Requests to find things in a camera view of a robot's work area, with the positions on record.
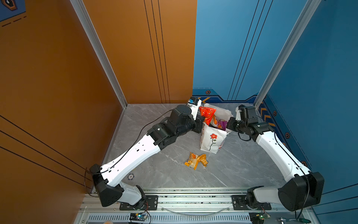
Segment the red snack packet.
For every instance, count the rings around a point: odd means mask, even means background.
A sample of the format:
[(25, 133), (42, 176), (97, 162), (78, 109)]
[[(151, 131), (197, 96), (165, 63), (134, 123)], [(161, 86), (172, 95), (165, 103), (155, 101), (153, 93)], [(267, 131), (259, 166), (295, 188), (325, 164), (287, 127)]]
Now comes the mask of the red snack packet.
[(201, 106), (199, 107), (199, 110), (200, 110), (200, 115), (204, 117), (204, 122), (209, 126), (214, 117), (216, 109)]

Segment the white paper bag with flowers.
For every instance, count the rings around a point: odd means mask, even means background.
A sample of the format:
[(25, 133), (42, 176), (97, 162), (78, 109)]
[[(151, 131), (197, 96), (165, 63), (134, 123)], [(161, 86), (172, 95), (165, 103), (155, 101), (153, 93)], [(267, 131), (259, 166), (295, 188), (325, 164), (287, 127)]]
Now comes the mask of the white paper bag with flowers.
[[(219, 119), (229, 121), (233, 116), (232, 113), (221, 107), (205, 103), (203, 107), (215, 108), (215, 116)], [(203, 124), (201, 139), (200, 139), (200, 149), (202, 151), (210, 152), (216, 154), (223, 146), (224, 141), (228, 134), (231, 133), (231, 130), (226, 129), (225, 131), (207, 125), (205, 122)]]

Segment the colourful candy bag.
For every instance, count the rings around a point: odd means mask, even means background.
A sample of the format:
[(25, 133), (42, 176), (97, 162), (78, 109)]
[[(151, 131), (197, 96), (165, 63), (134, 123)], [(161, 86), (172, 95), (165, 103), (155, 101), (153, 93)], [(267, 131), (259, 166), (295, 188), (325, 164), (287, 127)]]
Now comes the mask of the colourful candy bag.
[(215, 115), (213, 116), (210, 125), (214, 128), (220, 129), (225, 131), (226, 130), (226, 126), (227, 126), (227, 121), (223, 120), (223, 119), (219, 119), (217, 118)]

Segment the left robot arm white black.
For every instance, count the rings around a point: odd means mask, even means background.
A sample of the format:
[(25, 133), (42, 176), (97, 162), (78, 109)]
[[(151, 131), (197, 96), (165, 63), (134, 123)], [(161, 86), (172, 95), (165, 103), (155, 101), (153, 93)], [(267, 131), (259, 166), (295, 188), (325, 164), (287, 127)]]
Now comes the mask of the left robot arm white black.
[(141, 209), (146, 203), (146, 195), (138, 185), (130, 186), (122, 182), (126, 175), (151, 156), (176, 142), (188, 132), (200, 133), (204, 118), (197, 105), (187, 103), (172, 109), (171, 115), (150, 128), (137, 143), (118, 158), (102, 166), (93, 165), (92, 175), (95, 189), (103, 207), (114, 203), (127, 203)]

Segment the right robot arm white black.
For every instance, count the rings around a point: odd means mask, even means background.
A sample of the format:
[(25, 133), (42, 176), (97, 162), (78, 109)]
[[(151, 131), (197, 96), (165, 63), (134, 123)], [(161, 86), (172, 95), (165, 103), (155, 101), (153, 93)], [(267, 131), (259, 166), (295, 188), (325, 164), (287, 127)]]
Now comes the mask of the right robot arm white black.
[(303, 165), (279, 140), (273, 128), (265, 122), (230, 118), (227, 128), (245, 133), (270, 156), (282, 173), (285, 185), (280, 188), (257, 186), (247, 190), (245, 204), (257, 209), (262, 203), (283, 205), (288, 211), (297, 211), (317, 205), (321, 201), (324, 177)]

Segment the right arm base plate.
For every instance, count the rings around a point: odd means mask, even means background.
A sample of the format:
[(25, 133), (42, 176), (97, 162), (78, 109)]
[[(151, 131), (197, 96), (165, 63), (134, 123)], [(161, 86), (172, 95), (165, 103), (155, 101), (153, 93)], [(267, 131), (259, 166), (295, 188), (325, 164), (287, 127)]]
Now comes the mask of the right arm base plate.
[(249, 206), (247, 197), (244, 195), (232, 195), (232, 205), (235, 211), (238, 210), (272, 210), (270, 203), (257, 203), (256, 205)]

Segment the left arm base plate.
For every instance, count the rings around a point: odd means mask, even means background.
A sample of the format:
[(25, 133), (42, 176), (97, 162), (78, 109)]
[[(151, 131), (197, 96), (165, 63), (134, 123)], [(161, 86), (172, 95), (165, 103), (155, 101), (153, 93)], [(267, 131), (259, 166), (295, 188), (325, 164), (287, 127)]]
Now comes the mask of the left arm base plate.
[(149, 195), (146, 196), (144, 200), (140, 200), (135, 205), (130, 205), (128, 203), (121, 203), (119, 209), (121, 211), (156, 211), (158, 208), (158, 195)]

